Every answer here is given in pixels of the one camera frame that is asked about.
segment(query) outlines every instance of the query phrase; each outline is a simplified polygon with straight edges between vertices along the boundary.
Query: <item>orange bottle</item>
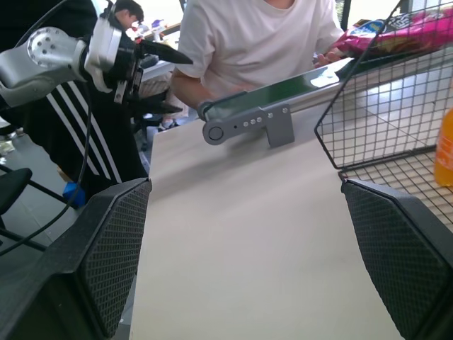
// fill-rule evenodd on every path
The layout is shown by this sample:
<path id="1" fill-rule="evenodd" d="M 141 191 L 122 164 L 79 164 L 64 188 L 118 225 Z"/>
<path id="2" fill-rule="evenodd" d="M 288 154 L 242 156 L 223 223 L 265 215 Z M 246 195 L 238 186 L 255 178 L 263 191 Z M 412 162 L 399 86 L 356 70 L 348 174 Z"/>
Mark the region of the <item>orange bottle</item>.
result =
<path id="1" fill-rule="evenodd" d="M 434 178 L 440 186 L 453 186 L 453 109 L 444 117 L 440 127 Z"/>

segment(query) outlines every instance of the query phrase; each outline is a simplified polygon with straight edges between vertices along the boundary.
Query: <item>green conveyor belt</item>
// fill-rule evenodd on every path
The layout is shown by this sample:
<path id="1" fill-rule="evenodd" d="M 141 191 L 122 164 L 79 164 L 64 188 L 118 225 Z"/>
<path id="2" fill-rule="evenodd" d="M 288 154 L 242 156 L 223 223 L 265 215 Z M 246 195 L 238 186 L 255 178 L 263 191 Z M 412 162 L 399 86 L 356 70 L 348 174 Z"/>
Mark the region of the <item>green conveyor belt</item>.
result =
<path id="1" fill-rule="evenodd" d="M 403 54 L 363 62 L 356 69 L 355 74 L 360 74 L 371 69 L 377 69 L 386 64 L 392 64 L 394 62 L 400 62 L 419 56 L 420 54 L 408 57 L 408 54 Z M 344 63 L 344 67 L 339 70 L 335 70 L 336 76 L 338 77 L 336 83 L 346 78 L 351 70 L 351 67 L 354 65 L 354 62 L 355 61 L 351 59 L 350 61 Z M 254 91 L 244 91 L 242 93 L 237 93 L 236 95 L 220 99 L 205 109 L 206 119 L 225 119 L 231 115 L 253 108 L 270 106 L 275 103 L 288 101 L 291 98 L 300 97 L 312 91 L 322 89 L 325 86 L 314 86 L 312 81 L 314 79 L 321 78 L 323 73 L 328 68 L 329 66 L 315 69 Z"/>

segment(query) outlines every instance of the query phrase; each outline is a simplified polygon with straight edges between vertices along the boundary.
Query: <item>gray conveyor bracket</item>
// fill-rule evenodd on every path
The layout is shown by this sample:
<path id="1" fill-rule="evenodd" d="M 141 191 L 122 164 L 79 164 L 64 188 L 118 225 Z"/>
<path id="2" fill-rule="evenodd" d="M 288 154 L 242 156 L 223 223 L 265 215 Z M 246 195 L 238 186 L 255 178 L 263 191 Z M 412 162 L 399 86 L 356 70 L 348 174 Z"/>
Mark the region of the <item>gray conveyor bracket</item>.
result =
<path id="1" fill-rule="evenodd" d="M 203 136 L 208 144 L 220 145 L 234 136 L 263 128 L 268 134 L 270 147 L 293 143 L 294 128 L 289 104 L 253 108 L 223 120 L 209 120 L 203 127 Z"/>

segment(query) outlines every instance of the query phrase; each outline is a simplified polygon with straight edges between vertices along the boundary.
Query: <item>person's hand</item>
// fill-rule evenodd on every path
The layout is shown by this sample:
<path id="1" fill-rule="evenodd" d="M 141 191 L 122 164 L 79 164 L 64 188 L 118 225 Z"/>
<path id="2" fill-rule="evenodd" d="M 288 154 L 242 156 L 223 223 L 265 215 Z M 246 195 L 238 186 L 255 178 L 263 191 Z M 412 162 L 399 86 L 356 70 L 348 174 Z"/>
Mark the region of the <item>person's hand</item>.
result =
<path id="1" fill-rule="evenodd" d="M 338 48 L 334 48 L 326 55 L 318 55 L 318 62 L 314 65 L 315 68 L 326 66 L 332 62 L 337 62 L 341 60 L 341 52 Z"/>

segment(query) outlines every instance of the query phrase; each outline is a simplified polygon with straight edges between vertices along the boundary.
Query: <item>blue object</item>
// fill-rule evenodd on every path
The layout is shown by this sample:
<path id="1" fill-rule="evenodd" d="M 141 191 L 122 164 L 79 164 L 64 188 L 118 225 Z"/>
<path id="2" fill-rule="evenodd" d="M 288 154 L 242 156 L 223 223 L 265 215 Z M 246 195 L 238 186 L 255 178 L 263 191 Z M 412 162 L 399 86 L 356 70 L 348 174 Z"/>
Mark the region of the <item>blue object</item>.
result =
<path id="1" fill-rule="evenodd" d="M 153 23 L 151 24 L 151 27 L 152 28 L 158 28 L 161 25 L 162 21 L 163 20 L 155 20 L 155 21 L 153 21 Z"/>
<path id="2" fill-rule="evenodd" d="M 66 184 L 66 187 L 63 190 L 63 197 L 69 200 L 72 197 L 72 194 L 76 190 L 77 183 L 70 182 Z M 77 205 L 79 208 L 85 205 L 85 191 L 80 188 L 79 192 L 77 193 L 76 199 L 74 200 L 74 204 Z"/>
<path id="3" fill-rule="evenodd" d="M 368 35 L 376 34 L 384 25 L 382 20 L 368 21 L 366 24 L 357 27 L 351 31 L 351 35 Z"/>

